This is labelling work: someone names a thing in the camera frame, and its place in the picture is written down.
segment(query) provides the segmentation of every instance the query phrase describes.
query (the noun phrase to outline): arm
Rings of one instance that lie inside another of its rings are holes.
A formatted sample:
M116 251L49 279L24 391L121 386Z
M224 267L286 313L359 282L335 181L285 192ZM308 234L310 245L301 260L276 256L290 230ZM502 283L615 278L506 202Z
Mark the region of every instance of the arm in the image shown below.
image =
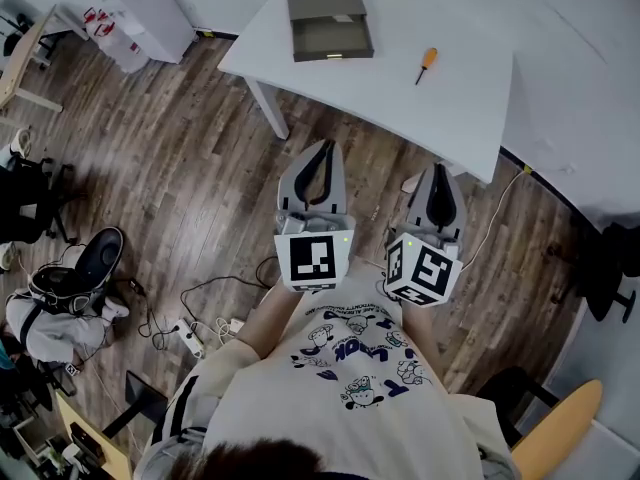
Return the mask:
M425 357L440 382L442 382L444 380L444 369L442 368L440 352L438 352L436 340L433 336L431 309L421 308L410 302L402 301L402 327Z
M265 359L276 348L301 298L301 293L290 292L282 281L278 281L251 313L236 338L255 350L260 359Z

